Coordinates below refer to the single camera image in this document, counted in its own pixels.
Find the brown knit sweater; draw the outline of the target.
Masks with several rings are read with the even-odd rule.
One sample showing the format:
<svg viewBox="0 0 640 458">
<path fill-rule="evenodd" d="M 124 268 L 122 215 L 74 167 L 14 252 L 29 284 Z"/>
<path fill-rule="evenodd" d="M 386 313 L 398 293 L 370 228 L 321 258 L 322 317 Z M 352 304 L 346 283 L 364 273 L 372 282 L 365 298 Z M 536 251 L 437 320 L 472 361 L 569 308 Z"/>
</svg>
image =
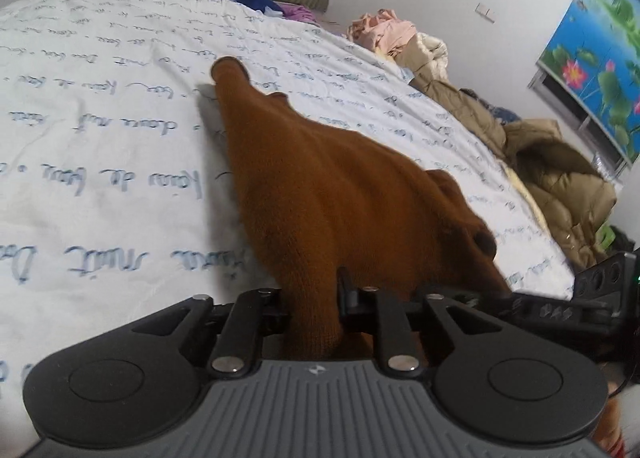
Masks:
<svg viewBox="0 0 640 458">
<path fill-rule="evenodd" d="M 248 241 L 291 310 L 288 355 L 341 344 L 341 272 L 401 299 L 427 284 L 506 291 L 495 236 L 448 172 L 298 114 L 231 56 L 212 77 Z"/>
</svg>

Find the pink clothes pile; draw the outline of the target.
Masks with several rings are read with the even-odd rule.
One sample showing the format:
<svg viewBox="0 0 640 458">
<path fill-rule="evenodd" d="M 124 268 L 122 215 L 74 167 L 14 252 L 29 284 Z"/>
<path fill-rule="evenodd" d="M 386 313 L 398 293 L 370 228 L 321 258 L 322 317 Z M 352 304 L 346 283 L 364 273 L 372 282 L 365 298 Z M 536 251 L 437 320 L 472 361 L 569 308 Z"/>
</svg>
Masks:
<svg viewBox="0 0 640 458">
<path fill-rule="evenodd" d="M 394 10 L 380 9 L 352 22 L 347 29 L 347 38 L 373 53 L 394 58 L 417 32 L 413 22 L 401 20 Z"/>
</svg>

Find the olive khaki puffer coat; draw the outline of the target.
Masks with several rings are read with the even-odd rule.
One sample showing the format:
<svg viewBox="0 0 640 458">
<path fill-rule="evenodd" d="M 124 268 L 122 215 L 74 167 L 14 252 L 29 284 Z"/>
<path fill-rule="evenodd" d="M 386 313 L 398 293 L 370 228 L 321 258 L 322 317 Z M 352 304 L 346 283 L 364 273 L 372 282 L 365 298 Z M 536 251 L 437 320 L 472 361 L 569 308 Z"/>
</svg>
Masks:
<svg viewBox="0 0 640 458">
<path fill-rule="evenodd" d="M 597 231 L 616 204 L 614 185 L 567 143 L 551 119 L 503 122 L 473 91 L 438 78 L 422 61 L 402 63 L 412 85 L 453 114 L 524 184 L 551 236 L 577 270 L 605 259 Z"/>
</svg>

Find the lotus flower roller blind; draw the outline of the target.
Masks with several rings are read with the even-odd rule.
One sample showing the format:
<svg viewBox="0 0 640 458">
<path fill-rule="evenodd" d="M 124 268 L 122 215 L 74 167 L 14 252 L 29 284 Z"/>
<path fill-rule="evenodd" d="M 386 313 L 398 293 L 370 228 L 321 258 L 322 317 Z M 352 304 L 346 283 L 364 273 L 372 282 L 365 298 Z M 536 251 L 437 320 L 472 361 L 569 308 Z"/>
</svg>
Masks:
<svg viewBox="0 0 640 458">
<path fill-rule="evenodd" d="M 614 157 L 639 157 L 639 0 L 572 0 L 537 66 Z"/>
</svg>

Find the white bedspread with script print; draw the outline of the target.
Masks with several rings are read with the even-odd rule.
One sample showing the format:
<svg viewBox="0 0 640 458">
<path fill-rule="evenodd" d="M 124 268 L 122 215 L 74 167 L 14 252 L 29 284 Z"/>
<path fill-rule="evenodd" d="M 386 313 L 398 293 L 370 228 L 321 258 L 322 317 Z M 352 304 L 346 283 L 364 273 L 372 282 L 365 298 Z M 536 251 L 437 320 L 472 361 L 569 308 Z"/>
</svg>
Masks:
<svg viewBox="0 0 640 458">
<path fill-rule="evenodd" d="M 574 277 L 489 149 L 395 65 L 229 0 L 18 0 L 1 11 L 1 452 L 35 443 L 43 357 L 195 293 L 267 282 L 242 230 L 209 70 L 450 172 L 515 289 Z"/>
</svg>

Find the beige cream jacket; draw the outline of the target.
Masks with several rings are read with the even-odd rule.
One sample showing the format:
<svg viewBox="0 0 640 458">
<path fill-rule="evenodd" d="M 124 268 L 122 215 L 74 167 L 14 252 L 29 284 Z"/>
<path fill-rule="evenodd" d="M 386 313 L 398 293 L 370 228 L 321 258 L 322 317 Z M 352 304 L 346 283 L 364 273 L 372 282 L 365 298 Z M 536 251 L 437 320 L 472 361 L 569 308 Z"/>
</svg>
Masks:
<svg viewBox="0 0 640 458">
<path fill-rule="evenodd" d="M 442 39 L 416 33 L 395 56 L 395 62 L 407 68 L 422 84 L 433 80 L 448 81 L 448 49 Z"/>
</svg>

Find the purple garment by headboard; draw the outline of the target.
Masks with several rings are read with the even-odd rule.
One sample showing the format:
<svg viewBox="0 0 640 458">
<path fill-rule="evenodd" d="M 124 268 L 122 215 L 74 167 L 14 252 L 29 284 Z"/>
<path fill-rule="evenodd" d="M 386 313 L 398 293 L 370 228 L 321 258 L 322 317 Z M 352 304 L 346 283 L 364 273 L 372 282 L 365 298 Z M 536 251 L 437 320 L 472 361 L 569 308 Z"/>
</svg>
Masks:
<svg viewBox="0 0 640 458">
<path fill-rule="evenodd" d="M 279 7 L 286 20 L 312 25 L 318 24 L 318 20 L 314 12 L 301 4 L 280 2 Z"/>
</svg>

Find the white wall switch plate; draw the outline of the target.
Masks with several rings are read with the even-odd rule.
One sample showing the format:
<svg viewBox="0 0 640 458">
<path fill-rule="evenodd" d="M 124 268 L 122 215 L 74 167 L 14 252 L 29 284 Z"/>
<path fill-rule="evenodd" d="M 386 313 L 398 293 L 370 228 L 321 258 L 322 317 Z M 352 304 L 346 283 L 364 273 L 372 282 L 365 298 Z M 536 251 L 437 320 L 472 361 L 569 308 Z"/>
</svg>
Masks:
<svg viewBox="0 0 640 458">
<path fill-rule="evenodd" d="M 481 18 L 484 18 L 484 20 L 488 22 L 491 22 L 491 23 L 496 22 L 495 12 L 491 10 L 490 7 L 485 6 L 484 3 L 481 3 L 481 2 L 477 3 L 475 8 L 475 13 L 478 14 Z"/>
</svg>

